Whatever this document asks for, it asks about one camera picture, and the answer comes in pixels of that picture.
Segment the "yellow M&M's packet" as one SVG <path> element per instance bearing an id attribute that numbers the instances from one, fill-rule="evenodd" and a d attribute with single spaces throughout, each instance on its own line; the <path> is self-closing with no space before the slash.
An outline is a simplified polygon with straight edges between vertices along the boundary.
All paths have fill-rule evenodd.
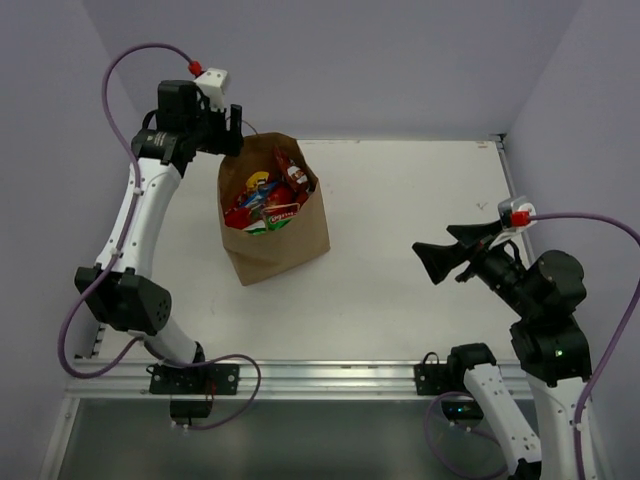
<path id="1" fill-rule="evenodd" d="M 258 171 L 252 174 L 246 181 L 246 188 L 249 192 L 258 190 L 269 183 L 270 174 L 266 171 Z"/>

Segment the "brown paper bag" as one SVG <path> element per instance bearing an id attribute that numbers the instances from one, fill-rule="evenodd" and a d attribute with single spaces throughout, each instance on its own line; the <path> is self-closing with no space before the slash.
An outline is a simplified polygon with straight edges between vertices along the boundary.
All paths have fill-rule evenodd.
<path id="1" fill-rule="evenodd" d="M 311 195 L 299 213 L 279 230 L 251 235 L 244 229 L 227 227 L 224 214 L 247 190 L 246 181 L 252 174 L 266 171 L 270 174 L 269 183 L 287 184 L 274 158 L 274 147 L 280 147 L 307 171 L 314 183 Z M 276 132 L 247 137 L 239 156 L 226 156 L 222 160 L 217 195 L 222 244 L 244 286 L 284 273 L 330 250 L 320 180 L 307 164 L 298 141 L 293 137 Z"/>

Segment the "blue M&M's packet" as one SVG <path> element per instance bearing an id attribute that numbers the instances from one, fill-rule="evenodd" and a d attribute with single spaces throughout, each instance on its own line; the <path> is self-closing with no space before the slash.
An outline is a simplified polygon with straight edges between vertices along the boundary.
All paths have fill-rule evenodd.
<path id="1" fill-rule="evenodd" d="M 255 209 L 263 205 L 268 195 L 278 185 L 277 182 L 259 184 L 254 190 L 245 190 L 236 198 L 238 208 Z"/>

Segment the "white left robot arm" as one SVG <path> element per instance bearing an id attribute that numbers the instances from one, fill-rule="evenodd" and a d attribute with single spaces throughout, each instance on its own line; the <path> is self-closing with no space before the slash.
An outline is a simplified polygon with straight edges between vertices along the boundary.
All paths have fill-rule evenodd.
<path id="1" fill-rule="evenodd" d="M 172 318 L 170 292 L 152 281 L 153 258 L 168 206 L 196 154 L 241 151 L 242 108 L 224 105 L 226 84 L 219 70 L 159 84 L 157 107 L 131 141 L 133 163 L 109 240 L 74 279 L 100 323 L 140 338 L 154 356 L 176 364 L 172 379 L 189 393 L 207 383 L 204 353 Z"/>

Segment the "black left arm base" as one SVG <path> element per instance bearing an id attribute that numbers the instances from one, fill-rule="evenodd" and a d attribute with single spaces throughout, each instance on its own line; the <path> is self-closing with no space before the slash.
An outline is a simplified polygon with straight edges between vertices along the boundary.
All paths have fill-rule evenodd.
<path id="1" fill-rule="evenodd" d="M 146 372 L 151 376 L 149 392 L 171 397 L 171 420 L 192 425 L 194 420 L 206 419 L 211 414 L 217 394 L 233 396 L 237 393 L 240 366 L 214 364 L 175 368 L 156 363 L 149 365 Z"/>

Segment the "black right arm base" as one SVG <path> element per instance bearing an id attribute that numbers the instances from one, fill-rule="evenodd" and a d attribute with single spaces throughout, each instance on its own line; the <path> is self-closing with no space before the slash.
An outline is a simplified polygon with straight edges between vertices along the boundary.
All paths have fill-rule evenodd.
<path id="1" fill-rule="evenodd" d="M 436 397 L 443 393 L 466 389 L 454 380 L 446 363 L 440 361 L 435 352 L 428 352 L 413 366 L 413 379 L 418 396 Z M 484 415 L 476 401 L 463 398 L 448 398 L 441 401 L 442 414 L 449 421 L 477 424 Z"/>

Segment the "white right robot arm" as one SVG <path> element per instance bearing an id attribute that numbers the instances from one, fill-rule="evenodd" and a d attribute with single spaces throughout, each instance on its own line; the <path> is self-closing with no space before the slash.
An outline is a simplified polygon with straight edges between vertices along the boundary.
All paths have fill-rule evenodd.
<path id="1" fill-rule="evenodd" d="M 591 431 L 580 418 L 580 395 L 592 376 L 588 342 L 573 313 L 585 299 L 584 270 L 573 256 L 544 252 L 525 266 L 500 222 L 450 225 L 452 245 L 422 242 L 412 249 L 434 284 L 464 265 L 458 282 L 477 277 L 519 317 L 511 344 L 532 392 L 537 415 L 531 428 L 489 347 L 451 349 L 445 379 L 457 395 L 479 405 L 501 448 L 512 479 L 595 479 Z"/>

